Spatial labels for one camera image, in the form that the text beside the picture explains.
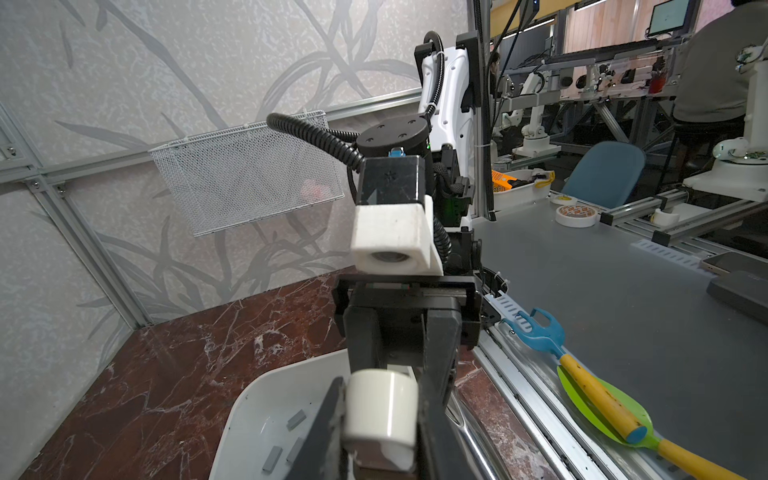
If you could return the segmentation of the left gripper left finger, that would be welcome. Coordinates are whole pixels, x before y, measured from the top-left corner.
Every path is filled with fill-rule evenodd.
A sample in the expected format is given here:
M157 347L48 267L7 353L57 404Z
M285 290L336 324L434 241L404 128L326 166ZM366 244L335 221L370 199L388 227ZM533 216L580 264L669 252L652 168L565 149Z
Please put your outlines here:
M344 379L336 377L286 476L287 480L339 480L348 477L348 454L342 443L344 413Z

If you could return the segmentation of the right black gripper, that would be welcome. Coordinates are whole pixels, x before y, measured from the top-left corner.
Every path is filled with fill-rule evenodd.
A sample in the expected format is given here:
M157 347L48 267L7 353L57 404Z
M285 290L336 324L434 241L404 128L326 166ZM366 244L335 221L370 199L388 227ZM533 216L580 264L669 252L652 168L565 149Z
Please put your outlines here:
M459 345L479 340L480 288L474 276L339 276L334 317L350 371L383 368L384 352L419 354L424 346L420 386L432 402L446 402Z

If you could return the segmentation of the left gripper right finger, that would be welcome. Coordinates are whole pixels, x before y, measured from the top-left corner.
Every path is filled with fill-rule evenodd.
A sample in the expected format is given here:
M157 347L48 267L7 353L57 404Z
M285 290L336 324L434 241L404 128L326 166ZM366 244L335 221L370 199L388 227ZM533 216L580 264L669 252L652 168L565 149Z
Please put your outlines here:
M476 479L476 471L437 388L426 374L418 380L417 467L419 479Z

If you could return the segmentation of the small white mini stapler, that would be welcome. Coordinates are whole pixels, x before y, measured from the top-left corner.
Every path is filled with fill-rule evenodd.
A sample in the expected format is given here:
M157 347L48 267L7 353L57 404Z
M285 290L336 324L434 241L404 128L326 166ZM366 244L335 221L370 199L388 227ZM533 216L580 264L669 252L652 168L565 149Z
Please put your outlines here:
M342 442L357 466L412 470L418 395L416 380L398 371L364 369L351 374L345 392Z

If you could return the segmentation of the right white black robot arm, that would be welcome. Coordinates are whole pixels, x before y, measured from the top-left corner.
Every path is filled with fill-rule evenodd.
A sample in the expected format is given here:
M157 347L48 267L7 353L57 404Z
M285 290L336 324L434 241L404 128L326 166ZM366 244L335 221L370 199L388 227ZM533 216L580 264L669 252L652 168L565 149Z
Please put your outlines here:
M410 366L420 392L442 403L459 350L474 346L481 328L470 163L483 64L475 33L448 48L428 33L415 59L418 112L354 140L356 273L338 280L334 300L353 371Z

